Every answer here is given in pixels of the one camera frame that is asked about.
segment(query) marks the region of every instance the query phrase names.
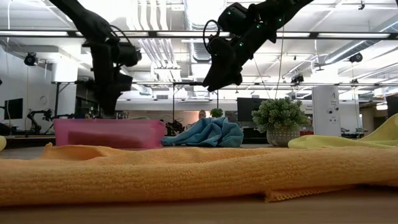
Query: cloth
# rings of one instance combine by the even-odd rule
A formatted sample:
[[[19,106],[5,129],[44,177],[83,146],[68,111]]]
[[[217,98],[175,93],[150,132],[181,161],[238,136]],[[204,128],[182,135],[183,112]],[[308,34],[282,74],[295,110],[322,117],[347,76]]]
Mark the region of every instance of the cloth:
[[[7,140],[5,137],[0,136],[0,151],[2,151],[7,145]]]
[[[362,146],[389,148],[398,146],[398,114],[390,117],[374,132],[358,140],[336,136],[302,136],[289,142],[289,147],[310,149],[317,147]]]
[[[174,136],[164,137],[163,146],[239,147],[243,132],[236,123],[227,118],[202,118],[190,129]]]
[[[0,159],[0,206],[153,202],[264,194],[268,202],[347,189],[398,187],[398,148],[122,151],[45,147],[40,159]]]

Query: pink container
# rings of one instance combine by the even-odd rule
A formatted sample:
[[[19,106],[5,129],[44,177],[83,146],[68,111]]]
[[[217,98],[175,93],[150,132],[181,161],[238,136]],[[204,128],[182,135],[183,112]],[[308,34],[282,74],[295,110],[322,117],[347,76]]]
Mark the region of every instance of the pink container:
[[[116,149],[160,148],[165,124],[157,120],[56,119],[57,146],[108,146]]]

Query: yellow towel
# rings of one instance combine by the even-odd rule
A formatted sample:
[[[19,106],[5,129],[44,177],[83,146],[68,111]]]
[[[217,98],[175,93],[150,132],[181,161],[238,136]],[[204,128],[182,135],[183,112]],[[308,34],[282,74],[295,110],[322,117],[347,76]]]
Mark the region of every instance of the yellow towel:
[[[2,151],[7,145],[7,140],[5,137],[0,136],[0,151]]]
[[[398,146],[398,114],[390,117],[374,132],[359,140],[352,140],[335,136],[303,136],[289,142],[289,147],[296,149],[342,146],[362,146],[377,148]]]
[[[0,159],[0,205],[171,201],[263,194],[274,202],[356,184],[398,186],[398,148],[45,148]]]

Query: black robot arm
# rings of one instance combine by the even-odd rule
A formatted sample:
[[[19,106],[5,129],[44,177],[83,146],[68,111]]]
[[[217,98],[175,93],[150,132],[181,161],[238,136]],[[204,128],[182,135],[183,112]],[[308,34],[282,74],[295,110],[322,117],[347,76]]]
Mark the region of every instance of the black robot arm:
[[[122,91],[131,89],[132,77],[120,74],[121,66],[134,66],[141,59],[139,49],[129,40],[120,42],[104,18],[85,9],[77,0],[49,0],[65,13],[86,38],[85,47],[91,49],[93,57],[93,82],[86,83],[94,91],[99,106],[106,117],[114,116],[116,102]]]
[[[239,3],[227,7],[218,18],[218,27],[234,35],[226,40],[210,36],[208,45],[211,68],[203,82],[208,91],[230,84],[242,83],[242,66],[254,53],[270,40],[275,43],[277,30],[290,21],[296,13],[313,0],[267,0],[251,4],[246,9]]]

